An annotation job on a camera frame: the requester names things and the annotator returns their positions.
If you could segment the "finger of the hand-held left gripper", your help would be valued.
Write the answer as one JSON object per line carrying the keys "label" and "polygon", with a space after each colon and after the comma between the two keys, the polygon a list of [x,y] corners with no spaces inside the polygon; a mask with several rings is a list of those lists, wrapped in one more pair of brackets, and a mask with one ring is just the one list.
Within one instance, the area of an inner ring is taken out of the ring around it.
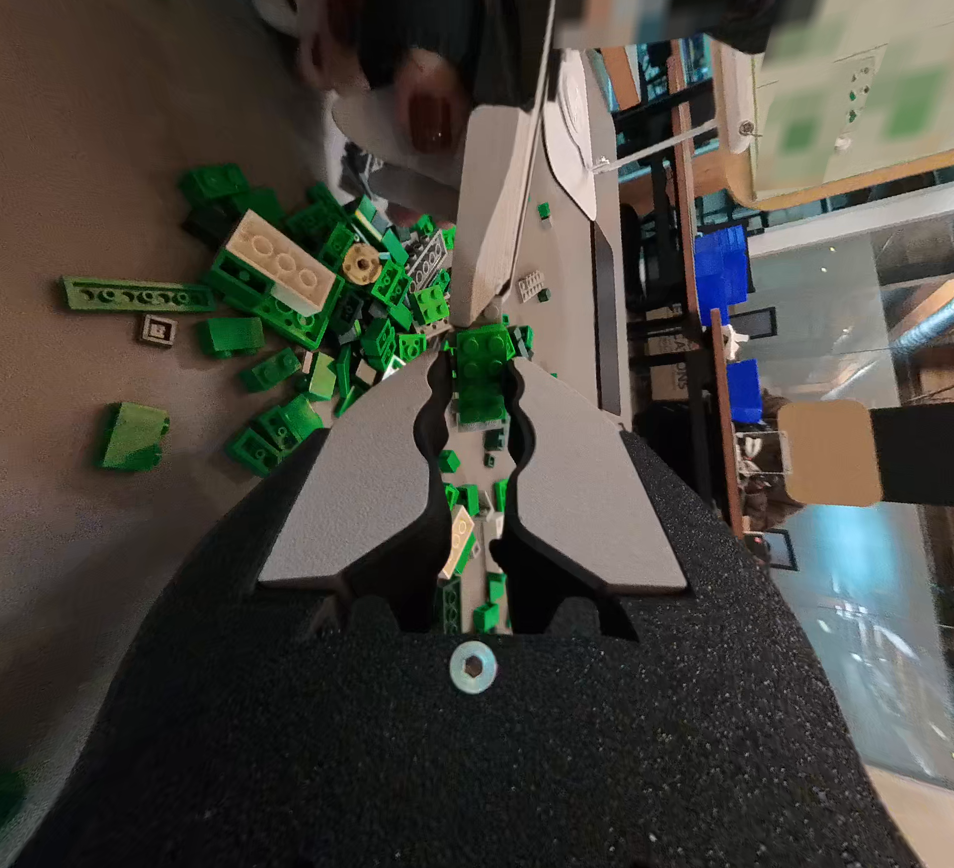
{"label": "finger of the hand-held left gripper", "polygon": [[516,263],[540,114],[480,106],[471,114],[464,149],[450,321],[468,328],[508,286]]}

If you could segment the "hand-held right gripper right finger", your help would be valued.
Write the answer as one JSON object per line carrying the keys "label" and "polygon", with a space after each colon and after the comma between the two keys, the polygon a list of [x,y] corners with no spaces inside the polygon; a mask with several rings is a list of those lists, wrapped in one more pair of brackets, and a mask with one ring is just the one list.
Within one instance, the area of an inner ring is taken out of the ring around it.
{"label": "hand-held right gripper right finger", "polygon": [[624,602],[678,598],[689,582],[621,427],[526,359],[509,366],[507,404],[515,469],[491,555],[507,575],[513,632],[547,633],[581,600],[585,624],[634,640]]}

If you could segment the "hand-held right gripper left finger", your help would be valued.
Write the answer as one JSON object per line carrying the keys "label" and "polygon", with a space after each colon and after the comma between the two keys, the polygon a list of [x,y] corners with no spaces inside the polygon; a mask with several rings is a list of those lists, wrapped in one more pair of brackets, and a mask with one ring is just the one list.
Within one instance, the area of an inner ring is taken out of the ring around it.
{"label": "hand-held right gripper left finger", "polygon": [[447,355],[426,351],[334,423],[259,583],[331,590],[347,608],[379,597],[403,631],[429,631],[450,551],[438,469],[450,390]]}

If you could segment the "green brick assembly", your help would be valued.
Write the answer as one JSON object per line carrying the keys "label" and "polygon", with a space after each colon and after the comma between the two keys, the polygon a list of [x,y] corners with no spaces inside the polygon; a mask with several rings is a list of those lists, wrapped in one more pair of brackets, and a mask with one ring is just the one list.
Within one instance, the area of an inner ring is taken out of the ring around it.
{"label": "green brick assembly", "polygon": [[507,421],[504,381],[515,350],[507,326],[486,324],[455,333],[457,426],[461,432],[495,430]]}

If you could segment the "pile of green toy bricks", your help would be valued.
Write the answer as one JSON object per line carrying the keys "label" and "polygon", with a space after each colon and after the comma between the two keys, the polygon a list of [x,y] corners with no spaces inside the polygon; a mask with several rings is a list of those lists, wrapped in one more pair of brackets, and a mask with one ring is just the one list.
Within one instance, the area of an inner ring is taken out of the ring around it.
{"label": "pile of green toy bricks", "polygon": [[[439,230],[429,216],[400,230],[364,195],[343,205],[328,187],[316,183],[307,191],[305,208],[288,216],[269,188],[253,188],[234,163],[186,171],[178,183],[191,206],[183,223],[190,234],[217,246],[203,284],[233,310],[266,327],[304,350],[303,359],[292,349],[274,355],[241,375],[252,394],[264,393],[298,376],[297,393],[253,418],[226,447],[237,464],[262,480],[279,474],[280,496],[299,495],[293,476],[280,468],[292,462],[298,472],[310,470],[298,453],[316,458],[334,423],[361,397],[393,377],[437,342],[449,355],[453,381],[455,337],[447,318],[451,282],[450,259],[433,283],[412,292],[405,272],[412,243]],[[277,283],[245,264],[225,248],[244,214],[252,210],[311,254],[337,276],[337,283],[321,313],[303,316],[278,300]],[[377,281],[360,287],[341,274],[341,261],[355,242],[372,246],[383,267]],[[530,359],[531,326],[506,314],[486,324],[507,326],[515,358]],[[454,474],[460,462],[448,449],[438,456],[441,473]],[[482,509],[476,491],[459,487],[449,498],[450,521],[456,505],[469,514]]]}

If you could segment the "person's left hand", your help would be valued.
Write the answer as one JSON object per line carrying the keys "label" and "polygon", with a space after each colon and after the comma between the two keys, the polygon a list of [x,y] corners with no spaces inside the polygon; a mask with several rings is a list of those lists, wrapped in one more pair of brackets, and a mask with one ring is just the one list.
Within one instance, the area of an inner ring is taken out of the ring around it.
{"label": "person's left hand", "polygon": [[412,148],[453,153],[471,110],[483,0],[299,0],[298,17],[306,82],[340,95],[392,87]]}

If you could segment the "grey long plate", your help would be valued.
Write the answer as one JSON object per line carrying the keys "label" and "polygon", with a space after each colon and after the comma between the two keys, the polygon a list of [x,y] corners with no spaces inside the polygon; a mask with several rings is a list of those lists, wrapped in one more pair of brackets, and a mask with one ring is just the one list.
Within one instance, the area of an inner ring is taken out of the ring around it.
{"label": "grey long plate", "polygon": [[416,292],[429,287],[444,267],[448,255],[445,232],[437,230],[412,245],[414,248],[409,254],[405,272],[410,280],[410,289]]}

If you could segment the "narrow cream brick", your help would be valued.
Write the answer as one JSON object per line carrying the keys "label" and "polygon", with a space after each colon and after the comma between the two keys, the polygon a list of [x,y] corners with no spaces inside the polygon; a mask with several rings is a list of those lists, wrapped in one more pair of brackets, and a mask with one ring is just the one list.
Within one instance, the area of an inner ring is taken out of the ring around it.
{"label": "narrow cream brick", "polygon": [[458,504],[451,514],[450,550],[447,561],[439,571],[439,580],[447,582],[463,573],[475,544],[475,524],[467,509]]}

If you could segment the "clear acrylic stand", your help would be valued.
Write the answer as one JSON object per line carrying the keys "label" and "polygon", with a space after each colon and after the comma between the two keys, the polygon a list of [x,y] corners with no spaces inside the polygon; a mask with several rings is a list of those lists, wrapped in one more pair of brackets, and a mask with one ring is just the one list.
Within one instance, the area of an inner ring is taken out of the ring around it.
{"label": "clear acrylic stand", "polygon": [[789,472],[788,441],[777,430],[737,431],[733,435],[735,468],[741,480],[754,477],[785,480]]}

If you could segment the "blue storage bin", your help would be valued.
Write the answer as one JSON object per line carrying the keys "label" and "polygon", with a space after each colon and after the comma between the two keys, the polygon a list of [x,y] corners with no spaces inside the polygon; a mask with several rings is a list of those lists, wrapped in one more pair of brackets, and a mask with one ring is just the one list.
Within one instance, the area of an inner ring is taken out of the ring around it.
{"label": "blue storage bin", "polygon": [[740,424],[758,424],[762,421],[763,405],[757,360],[727,364],[726,379],[732,421]]}
{"label": "blue storage bin", "polygon": [[743,304],[749,295],[749,257],[746,230],[733,225],[696,237],[695,277],[700,322],[711,325],[712,311],[719,310],[722,323],[730,319],[729,308]]}

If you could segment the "large cream brick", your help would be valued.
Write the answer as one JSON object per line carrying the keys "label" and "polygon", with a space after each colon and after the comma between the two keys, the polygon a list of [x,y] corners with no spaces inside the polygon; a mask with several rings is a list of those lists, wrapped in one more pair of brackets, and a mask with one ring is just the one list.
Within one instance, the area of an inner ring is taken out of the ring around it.
{"label": "large cream brick", "polygon": [[225,250],[277,283],[278,300],[296,313],[322,312],[337,276],[252,210],[238,222]]}

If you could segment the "light green slope brick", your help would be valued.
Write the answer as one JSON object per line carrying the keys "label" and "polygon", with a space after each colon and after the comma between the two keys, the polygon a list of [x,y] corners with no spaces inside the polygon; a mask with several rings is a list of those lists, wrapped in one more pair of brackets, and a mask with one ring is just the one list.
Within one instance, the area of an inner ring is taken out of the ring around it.
{"label": "light green slope brick", "polygon": [[109,404],[93,465],[124,472],[156,468],[170,424],[169,413],[159,408],[130,401]]}

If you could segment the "wooden edged board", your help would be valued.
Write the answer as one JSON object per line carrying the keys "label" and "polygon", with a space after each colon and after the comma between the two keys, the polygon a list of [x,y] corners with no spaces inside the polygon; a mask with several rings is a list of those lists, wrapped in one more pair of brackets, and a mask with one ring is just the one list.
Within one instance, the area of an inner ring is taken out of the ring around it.
{"label": "wooden edged board", "polygon": [[769,165],[781,168],[781,140],[787,127],[768,136],[768,118],[777,80],[758,87],[762,56],[749,56],[713,43],[713,93],[718,131],[718,170],[722,187],[736,203],[761,211],[805,205],[953,164],[952,140],[930,156],[914,157],[899,150],[865,151],[874,134],[865,132],[861,98],[878,64],[873,53],[854,54],[829,65],[827,80],[806,75],[812,87],[786,95],[808,104],[805,113],[789,117],[788,127],[805,124],[812,142],[788,158],[792,170],[781,179],[769,177]]}

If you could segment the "long green plate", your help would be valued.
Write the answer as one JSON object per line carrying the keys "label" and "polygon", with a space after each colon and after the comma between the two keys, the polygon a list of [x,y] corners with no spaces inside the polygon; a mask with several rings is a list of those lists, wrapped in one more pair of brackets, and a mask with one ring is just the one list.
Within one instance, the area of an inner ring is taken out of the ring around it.
{"label": "long green plate", "polygon": [[218,304],[198,283],[64,276],[61,284],[67,306],[77,312],[207,314]]}

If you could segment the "silver air duct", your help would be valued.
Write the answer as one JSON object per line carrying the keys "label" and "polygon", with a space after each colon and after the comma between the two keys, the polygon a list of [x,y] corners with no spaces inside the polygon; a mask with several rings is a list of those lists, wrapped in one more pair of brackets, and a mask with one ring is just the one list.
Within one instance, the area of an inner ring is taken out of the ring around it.
{"label": "silver air duct", "polygon": [[953,330],[953,305],[948,303],[891,340],[890,353],[896,360],[910,359]]}

